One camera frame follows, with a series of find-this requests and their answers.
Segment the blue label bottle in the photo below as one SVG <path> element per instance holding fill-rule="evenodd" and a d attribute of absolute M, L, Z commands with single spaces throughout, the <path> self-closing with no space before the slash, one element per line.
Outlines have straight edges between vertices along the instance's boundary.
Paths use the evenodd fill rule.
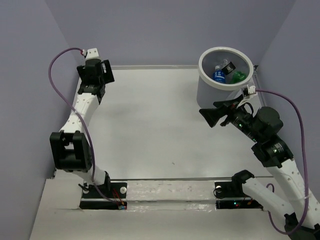
<path fill-rule="evenodd" d="M 222 69 L 219 65 L 215 66 L 214 73 L 212 75 L 212 79 L 218 83 L 221 83 L 221 84 L 226 83 L 225 73 L 222 71 Z"/>

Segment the green plastic bottle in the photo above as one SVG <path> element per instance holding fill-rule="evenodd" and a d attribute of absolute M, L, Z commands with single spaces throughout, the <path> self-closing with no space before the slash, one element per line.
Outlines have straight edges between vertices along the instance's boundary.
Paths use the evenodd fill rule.
<path fill-rule="evenodd" d="M 244 81 L 247 78 L 247 75 L 241 71 L 236 71 L 232 78 L 231 78 L 231 84 L 237 84 L 240 83 L 242 81 Z"/>

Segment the black cap clear bottle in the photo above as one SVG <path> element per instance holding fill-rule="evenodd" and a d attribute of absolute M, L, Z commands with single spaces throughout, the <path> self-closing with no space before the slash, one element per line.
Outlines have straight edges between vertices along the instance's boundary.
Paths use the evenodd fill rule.
<path fill-rule="evenodd" d="M 221 67 L 221 70 L 222 72 L 225 74 L 225 75 L 229 75 L 230 73 L 232 73 L 236 67 L 235 65 L 233 64 L 233 62 L 228 59 L 228 58 L 224 58 L 221 62 L 220 62 L 220 67 Z"/>

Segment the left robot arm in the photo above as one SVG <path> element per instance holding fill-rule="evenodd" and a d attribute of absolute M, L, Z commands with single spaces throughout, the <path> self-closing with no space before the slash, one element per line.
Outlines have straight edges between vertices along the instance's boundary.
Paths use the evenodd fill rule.
<path fill-rule="evenodd" d="M 99 169 L 87 130 L 94 112 L 106 92 L 106 84 L 115 81 L 109 60 L 91 58 L 77 67 L 80 85 L 71 113 L 58 132 L 52 132 L 49 141 L 56 169 L 81 177 L 97 196 L 110 194 L 109 174 Z"/>

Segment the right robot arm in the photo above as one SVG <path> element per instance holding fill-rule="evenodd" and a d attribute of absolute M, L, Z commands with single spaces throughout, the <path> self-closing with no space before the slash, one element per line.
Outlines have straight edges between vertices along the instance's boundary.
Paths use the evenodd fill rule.
<path fill-rule="evenodd" d="M 279 113 L 268 106 L 257 112 L 247 112 L 243 96 L 214 102 L 214 108 L 202 108 L 199 113 L 208 125 L 214 127 L 221 118 L 222 127 L 232 124 L 254 145 L 251 150 L 262 166 L 273 176 L 286 196 L 283 200 L 262 185 L 248 170 L 235 173 L 230 181 L 217 183 L 213 193 L 219 200 L 248 197 L 258 202 L 268 215 L 276 215 L 284 230 L 280 233 L 292 240 L 318 240 L 320 238 L 320 203 L 297 168 L 288 145 L 278 136 L 283 127 Z"/>

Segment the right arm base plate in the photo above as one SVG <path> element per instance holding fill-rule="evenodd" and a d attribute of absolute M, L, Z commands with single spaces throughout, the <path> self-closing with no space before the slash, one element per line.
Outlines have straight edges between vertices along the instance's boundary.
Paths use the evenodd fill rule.
<path fill-rule="evenodd" d="M 232 181 L 215 182 L 213 195 L 216 198 L 215 205 L 218 210 L 263 209 L 256 200 L 244 194 L 238 183 Z"/>

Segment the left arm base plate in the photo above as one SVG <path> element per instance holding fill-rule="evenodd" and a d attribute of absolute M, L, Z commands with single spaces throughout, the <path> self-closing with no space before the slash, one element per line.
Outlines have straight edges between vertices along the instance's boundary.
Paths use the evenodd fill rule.
<path fill-rule="evenodd" d="M 93 185 L 86 182 L 78 184 L 82 190 L 79 207 L 82 210 L 126 210 L 127 209 L 127 182 L 112 181 L 110 190 L 99 185 L 99 191 L 108 199 L 101 196 Z"/>

